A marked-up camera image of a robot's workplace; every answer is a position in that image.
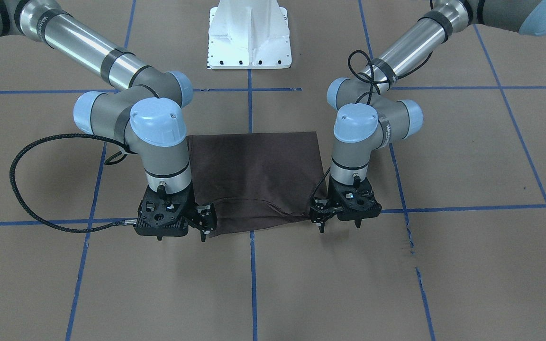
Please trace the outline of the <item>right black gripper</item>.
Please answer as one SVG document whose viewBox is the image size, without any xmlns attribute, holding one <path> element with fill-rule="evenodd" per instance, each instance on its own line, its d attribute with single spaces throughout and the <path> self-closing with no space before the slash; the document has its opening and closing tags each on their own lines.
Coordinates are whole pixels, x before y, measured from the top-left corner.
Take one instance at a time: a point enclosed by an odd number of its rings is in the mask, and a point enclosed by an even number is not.
<svg viewBox="0 0 546 341">
<path fill-rule="evenodd" d="M 187 235 L 190 225 L 199 230 L 205 242 L 207 235 L 216 230 L 217 222 L 214 203 L 196 206 L 192 183 L 165 198 L 147 187 L 141 200 L 141 234 L 156 235 L 158 241 L 163 241 L 165 235 Z"/>
</svg>

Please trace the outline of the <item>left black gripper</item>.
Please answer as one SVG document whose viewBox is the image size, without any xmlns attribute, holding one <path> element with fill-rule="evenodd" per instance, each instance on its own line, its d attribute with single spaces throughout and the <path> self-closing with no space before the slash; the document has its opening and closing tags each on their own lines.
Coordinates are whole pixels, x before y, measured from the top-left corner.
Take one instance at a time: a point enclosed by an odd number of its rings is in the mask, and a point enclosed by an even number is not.
<svg viewBox="0 0 546 341">
<path fill-rule="evenodd" d="M 328 184 L 328 199 L 309 200 L 309 218 L 320 233 L 324 233 L 325 222 L 334 216 L 340 221 L 354 221 L 356 229 L 362 227 L 364 219 L 378 216 L 378 202 L 368 179 L 357 187 L 335 179 L 330 179 Z"/>
</svg>

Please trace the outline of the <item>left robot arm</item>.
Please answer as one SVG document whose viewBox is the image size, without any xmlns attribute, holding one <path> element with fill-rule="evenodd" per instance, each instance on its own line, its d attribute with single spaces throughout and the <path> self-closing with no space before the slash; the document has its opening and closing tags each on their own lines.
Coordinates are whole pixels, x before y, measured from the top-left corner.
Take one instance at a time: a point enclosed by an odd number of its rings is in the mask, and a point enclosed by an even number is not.
<svg viewBox="0 0 546 341">
<path fill-rule="evenodd" d="M 453 34 L 481 24 L 528 36 L 546 35 L 546 0 L 432 0 L 430 10 L 383 54 L 356 50 L 347 58 L 350 78 L 334 80 L 328 104 L 337 111 L 325 198 L 311 194 L 309 218 L 321 233 L 327 220 L 362 221 L 379 216 L 381 204 L 368 180 L 371 153 L 404 140 L 423 126 L 422 108 L 412 100 L 393 101 L 385 93 L 420 69 Z M 361 71 L 354 54 L 366 58 Z"/>
</svg>

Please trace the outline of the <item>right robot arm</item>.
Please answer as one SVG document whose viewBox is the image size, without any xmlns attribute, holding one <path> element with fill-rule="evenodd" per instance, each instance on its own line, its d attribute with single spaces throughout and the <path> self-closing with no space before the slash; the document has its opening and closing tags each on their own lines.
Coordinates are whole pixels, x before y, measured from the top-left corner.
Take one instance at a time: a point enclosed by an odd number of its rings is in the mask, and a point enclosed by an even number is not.
<svg viewBox="0 0 546 341">
<path fill-rule="evenodd" d="M 85 229 L 93 233 L 114 226 L 132 226 L 141 236 L 181 237 L 189 227 L 204 242 L 217 228 L 212 203 L 195 200 L 187 128 L 182 109 L 193 99 L 193 86 L 182 72 L 161 72 L 78 21 L 55 0 L 0 0 L 0 37 L 19 35 L 61 52 L 98 75 L 115 93 L 88 91 L 73 108 L 78 134 L 53 135 L 24 147 L 9 169 L 9 181 L 21 207 L 37 222 L 67 233 L 37 215 L 17 186 L 17 165 L 37 145 L 85 138 L 119 147 L 117 157 L 138 155 L 147 188 L 135 219 Z"/>
</svg>

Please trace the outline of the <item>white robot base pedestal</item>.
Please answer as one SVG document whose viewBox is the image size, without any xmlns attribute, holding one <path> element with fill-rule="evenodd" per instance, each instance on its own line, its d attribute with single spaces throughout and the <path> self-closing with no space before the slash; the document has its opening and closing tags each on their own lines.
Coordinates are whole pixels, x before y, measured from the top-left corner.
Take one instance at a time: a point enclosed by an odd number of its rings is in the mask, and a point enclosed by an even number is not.
<svg viewBox="0 0 546 341">
<path fill-rule="evenodd" d="M 208 34 L 209 69 L 291 67 L 288 12 L 276 0 L 221 0 L 209 11 Z"/>
</svg>

